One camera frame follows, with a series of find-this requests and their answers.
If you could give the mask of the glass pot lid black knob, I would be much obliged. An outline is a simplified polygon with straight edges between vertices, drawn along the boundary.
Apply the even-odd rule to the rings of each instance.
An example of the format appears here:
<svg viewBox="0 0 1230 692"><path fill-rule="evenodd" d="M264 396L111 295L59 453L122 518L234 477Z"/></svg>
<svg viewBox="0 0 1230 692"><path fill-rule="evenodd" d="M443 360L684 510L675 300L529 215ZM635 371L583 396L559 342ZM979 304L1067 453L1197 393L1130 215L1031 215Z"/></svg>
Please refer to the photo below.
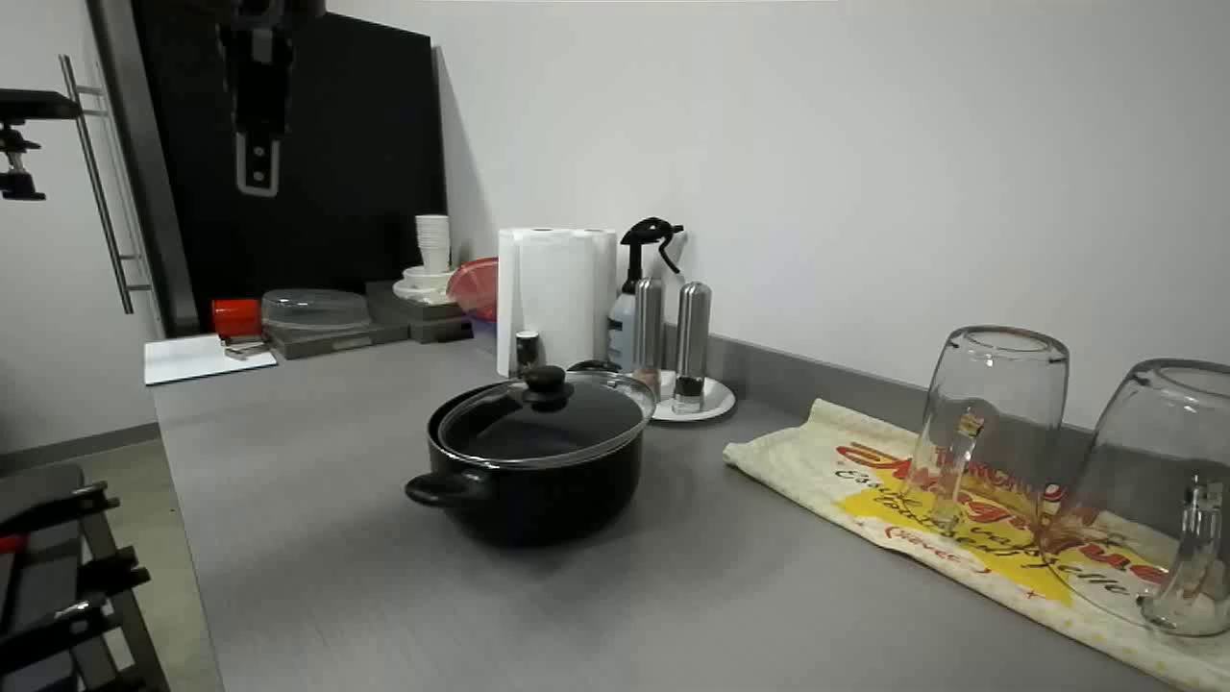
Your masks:
<svg viewBox="0 0 1230 692"><path fill-rule="evenodd" d="M578 465L623 451L646 427L643 405L606 383L539 364L455 396L432 419L432 441L486 465Z"/></svg>

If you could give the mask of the black cooking pot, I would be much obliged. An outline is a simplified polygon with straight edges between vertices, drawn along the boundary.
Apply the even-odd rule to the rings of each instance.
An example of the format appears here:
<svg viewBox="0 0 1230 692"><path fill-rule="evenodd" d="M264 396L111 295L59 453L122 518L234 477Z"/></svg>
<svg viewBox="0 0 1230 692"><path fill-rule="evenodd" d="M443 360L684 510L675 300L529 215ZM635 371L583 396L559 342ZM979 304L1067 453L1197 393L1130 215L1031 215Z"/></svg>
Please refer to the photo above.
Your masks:
<svg viewBox="0 0 1230 692"><path fill-rule="evenodd" d="M635 496L643 471L643 433L578 465L486 465L432 441L432 469L402 492L423 509L443 509L471 539L495 547L551 547L605 530Z"/></svg>

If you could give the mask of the red lid tilted container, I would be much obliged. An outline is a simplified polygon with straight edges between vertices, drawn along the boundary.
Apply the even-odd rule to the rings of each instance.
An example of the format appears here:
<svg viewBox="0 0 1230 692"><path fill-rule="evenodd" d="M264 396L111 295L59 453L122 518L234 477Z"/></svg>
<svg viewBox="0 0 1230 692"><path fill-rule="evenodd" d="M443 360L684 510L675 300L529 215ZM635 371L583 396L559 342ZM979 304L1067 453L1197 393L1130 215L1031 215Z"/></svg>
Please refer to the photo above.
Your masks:
<svg viewBox="0 0 1230 692"><path fill-rule="evenodd" d="M459 300L459 309L470 318L491 323L495 318L495 295L501 295L501 263L495 256L462 263L455 270L446 291Z"/></svg>

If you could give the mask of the flat red lid container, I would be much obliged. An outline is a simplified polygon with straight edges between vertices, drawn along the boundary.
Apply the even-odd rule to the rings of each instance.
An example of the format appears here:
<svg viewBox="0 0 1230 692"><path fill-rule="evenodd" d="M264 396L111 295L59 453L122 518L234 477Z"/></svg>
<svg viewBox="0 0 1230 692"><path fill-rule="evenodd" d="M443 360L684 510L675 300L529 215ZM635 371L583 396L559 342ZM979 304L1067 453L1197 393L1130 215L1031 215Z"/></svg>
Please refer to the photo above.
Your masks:
<svg viewBox="0 0 1230 692"><path fill-rule="evenodd" d="M213 325L223 342L260 342L260 304L259 300L216 300Z"/></svg>

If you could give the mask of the silver salt shaker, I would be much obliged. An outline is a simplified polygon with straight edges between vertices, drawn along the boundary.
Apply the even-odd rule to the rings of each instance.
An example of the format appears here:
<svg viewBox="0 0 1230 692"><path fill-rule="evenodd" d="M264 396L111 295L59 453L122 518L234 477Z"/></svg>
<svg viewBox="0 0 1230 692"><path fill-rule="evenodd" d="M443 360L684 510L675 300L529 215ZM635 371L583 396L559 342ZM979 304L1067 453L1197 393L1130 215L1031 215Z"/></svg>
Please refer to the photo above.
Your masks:
<svg viewBox="0 0 1230 692"><path fill-rule="evenodd" d="M630 348L630 369L637 375L657 375L661 369L661 280L637 280L635 287L635 348Z"/></svg>

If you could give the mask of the black spray bottle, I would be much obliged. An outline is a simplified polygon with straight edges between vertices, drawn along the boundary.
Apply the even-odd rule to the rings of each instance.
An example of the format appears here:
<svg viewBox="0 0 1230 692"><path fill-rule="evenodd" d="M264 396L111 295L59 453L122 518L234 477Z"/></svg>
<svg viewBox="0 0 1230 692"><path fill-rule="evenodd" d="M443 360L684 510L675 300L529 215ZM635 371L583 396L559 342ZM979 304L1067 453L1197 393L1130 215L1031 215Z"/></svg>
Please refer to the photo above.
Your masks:
<svg viewBox="0 0 1230 692"><path fill-rule="evenodd" d="M667 223L661 215L637 218L620 245L626 251L626 272L614 291L614 304L606 311L606 360L614 369L630 364L635 348L635 287L646 277L646 251L657 251L667 272L675 272L675 263L667 256L667 242L680 233L680 223Z"/></svg>

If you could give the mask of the white saucer plate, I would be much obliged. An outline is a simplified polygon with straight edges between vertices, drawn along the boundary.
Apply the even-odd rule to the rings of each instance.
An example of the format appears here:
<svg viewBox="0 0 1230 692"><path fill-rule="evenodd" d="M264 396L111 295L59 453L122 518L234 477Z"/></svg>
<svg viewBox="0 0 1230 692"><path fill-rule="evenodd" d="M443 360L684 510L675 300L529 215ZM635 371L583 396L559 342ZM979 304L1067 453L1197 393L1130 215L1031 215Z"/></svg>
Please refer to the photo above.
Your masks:
<svg viewBox="0 0 1230 692"><path fill-rule="evenodd" d="M697 396L684 396L673 369L661 369L657 383L620 375L614 388L626 393L653 423L667 427L716 423L739 405L739 396L716 375L707 375Z"/></svg>

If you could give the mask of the white paper towel roll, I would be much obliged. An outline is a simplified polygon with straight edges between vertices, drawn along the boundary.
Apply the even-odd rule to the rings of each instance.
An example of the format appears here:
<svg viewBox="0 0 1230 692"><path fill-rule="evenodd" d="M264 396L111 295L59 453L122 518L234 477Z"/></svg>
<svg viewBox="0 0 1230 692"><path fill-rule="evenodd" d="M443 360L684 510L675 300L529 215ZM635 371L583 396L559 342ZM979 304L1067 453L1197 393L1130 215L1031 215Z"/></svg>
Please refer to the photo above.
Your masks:
<svg viewBox="0 0 1230 692"><path fill-rule="evenodd" d="M515 369L515 338L539 333L551 364L606 354L614 239L583 225L509 225L495 251L495 371Z"/></svg>

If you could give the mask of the silver pepper shaker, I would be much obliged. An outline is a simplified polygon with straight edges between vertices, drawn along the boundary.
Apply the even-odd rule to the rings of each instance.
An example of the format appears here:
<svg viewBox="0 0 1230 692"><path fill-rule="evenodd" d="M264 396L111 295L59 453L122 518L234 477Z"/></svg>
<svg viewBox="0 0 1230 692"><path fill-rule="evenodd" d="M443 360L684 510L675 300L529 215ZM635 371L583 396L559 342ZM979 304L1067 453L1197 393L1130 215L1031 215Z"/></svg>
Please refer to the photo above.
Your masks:
<svg viewBox="0 0 1230 692"><path fill-rule="evenodd" d="M712 287L688 280L675 309L675 396L700 401L707 375Z"/></svg>

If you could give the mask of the grey tray with plastic cutlery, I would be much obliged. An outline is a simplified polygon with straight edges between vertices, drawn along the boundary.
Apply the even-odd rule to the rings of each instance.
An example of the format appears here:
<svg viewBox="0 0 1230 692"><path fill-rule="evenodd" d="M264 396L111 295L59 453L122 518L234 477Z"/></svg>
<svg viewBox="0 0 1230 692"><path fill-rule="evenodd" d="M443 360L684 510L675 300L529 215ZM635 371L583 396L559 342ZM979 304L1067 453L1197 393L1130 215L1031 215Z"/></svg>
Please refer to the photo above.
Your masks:
<svg viewBox="0 0 1230 692"><path fill-rule="evenodd" d="M346 287L268 287L260 325L283 360L323 359L388 342L462 342L471 333L459 304L423 304L388 280Z"/></svg>

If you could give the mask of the clear upturned glass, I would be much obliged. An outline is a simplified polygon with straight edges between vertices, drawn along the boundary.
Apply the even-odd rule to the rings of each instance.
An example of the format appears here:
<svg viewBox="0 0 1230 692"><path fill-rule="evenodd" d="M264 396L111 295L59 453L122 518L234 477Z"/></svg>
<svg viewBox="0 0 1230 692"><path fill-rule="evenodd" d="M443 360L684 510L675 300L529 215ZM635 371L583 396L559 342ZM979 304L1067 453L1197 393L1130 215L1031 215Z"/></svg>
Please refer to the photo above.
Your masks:
<svg viewBox="0 0 1230 692"><path fill-rule="evenodd" d="M1067 346L1025 325L958 325L922 405L908 496L958 535L979 509L1033 524L1067 396Z"/></svg>
<svg viewBox="0 0 1230 692"><path fill-rule="evenodd" d="M1230 629L1230 369L1139 360L1104 409L1054 535L1093 557L1086 593L1175 639Z"/></svg>

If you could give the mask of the black coffee machine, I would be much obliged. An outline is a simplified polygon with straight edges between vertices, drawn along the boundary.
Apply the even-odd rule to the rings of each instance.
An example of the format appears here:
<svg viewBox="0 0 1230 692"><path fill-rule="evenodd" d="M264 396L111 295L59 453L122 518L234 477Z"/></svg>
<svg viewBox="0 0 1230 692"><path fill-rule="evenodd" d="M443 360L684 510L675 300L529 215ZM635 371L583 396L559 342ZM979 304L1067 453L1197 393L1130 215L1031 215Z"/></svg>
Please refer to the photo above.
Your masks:
<svg viewBox="0 0 1230 692"><path fill-rule="evenodd" d="M279 140L291 46L279 25L283 0L234 0L218 24L234 122L234 187L272 201L279 184Z"/></svg>

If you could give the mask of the clear upturned glass right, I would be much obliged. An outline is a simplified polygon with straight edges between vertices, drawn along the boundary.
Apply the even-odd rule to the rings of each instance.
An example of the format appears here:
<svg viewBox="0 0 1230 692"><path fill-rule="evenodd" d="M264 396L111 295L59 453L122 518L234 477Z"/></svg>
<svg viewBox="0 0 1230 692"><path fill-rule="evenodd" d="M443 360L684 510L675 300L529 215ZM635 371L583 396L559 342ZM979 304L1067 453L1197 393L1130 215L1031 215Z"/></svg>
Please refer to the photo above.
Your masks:
<svg viewBox="0 0 1230 692"><path fill-rule="evenodd" d="M1093 557L1086 593L1175 639L1230 629L1230 369L1139 360L1104 409L1054 535Z"/></svg>

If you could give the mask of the black clamp rack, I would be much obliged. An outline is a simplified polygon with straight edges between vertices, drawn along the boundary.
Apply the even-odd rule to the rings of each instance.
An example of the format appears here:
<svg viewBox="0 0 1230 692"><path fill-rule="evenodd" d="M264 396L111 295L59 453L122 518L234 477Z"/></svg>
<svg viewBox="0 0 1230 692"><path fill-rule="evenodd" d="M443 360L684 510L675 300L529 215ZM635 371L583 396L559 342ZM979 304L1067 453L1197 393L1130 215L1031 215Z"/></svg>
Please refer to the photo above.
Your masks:
<svg viewBox="0 0 1230 692"><path fill-rule="evenodd" d="M82 477L6 477L0 487L0 692L165 692L118 547L117 496Z"/></svg>

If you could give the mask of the printed cream dish towel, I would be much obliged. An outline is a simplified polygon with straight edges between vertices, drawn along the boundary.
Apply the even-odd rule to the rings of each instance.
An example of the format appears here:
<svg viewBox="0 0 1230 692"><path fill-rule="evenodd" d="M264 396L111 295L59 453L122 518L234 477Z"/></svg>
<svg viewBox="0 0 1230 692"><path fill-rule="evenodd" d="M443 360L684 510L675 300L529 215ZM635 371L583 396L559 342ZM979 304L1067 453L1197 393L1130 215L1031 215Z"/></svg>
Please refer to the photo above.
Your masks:
<svg viewBox="0 0 1230 692"><path fill-rule="evenodd" d="M1175 543L1113 510L1079 510L1054 552L1031 543L1008 492L969 496L969 524L942 539L902 492L915 433L864 411L814 401L801 427L732 441L728 461L935 571L1142 674L1190 692L1230 692L1230 639L1175 639L1142 618L1139 598L1167 575Z"/></svg>

